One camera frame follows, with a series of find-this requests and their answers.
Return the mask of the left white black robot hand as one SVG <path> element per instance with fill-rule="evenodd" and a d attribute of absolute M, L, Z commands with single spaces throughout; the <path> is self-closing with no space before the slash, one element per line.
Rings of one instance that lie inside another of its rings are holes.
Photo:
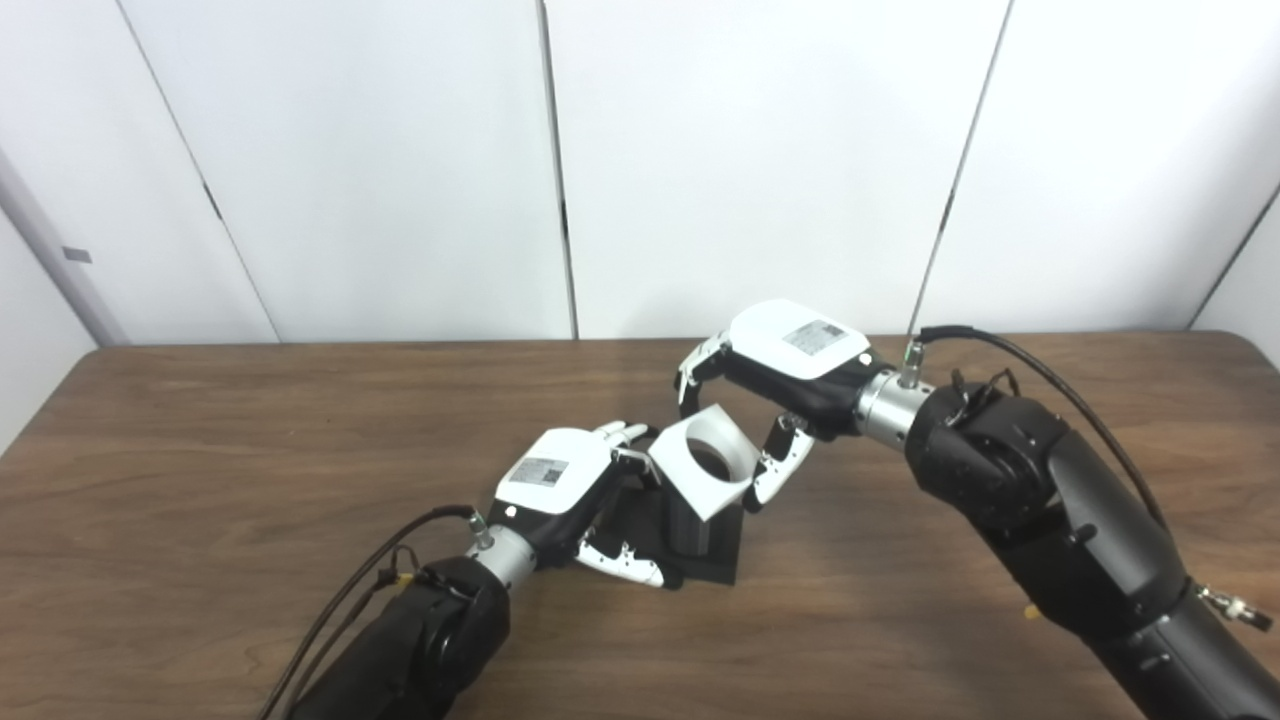
<path fill-rule="evenodd" d="M 681 588 L 678 569 L 596 528 L 626 478 L 658 482 L 650 457 L 634 447 L 657 436 L 657 428 L 626 420 L 545 430 L 497 484 L 486 530 L 470 556 L 508 591 L 536 570 L 568 562 L 640 585 Z"/>

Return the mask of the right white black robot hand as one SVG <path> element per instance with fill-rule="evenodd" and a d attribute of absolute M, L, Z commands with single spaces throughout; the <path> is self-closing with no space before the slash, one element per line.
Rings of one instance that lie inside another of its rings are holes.
<path fill-rule="evenodd" d="M 701 387 L 724 378 L 778 405 L 742 507 L 759 512 L 815 442 L 859 436 L 861 392 L 890 369 L 860 332 L 786 299 L 755 304 L 681 361 L 675 391 L 681 418 L 695 414 Z"/>

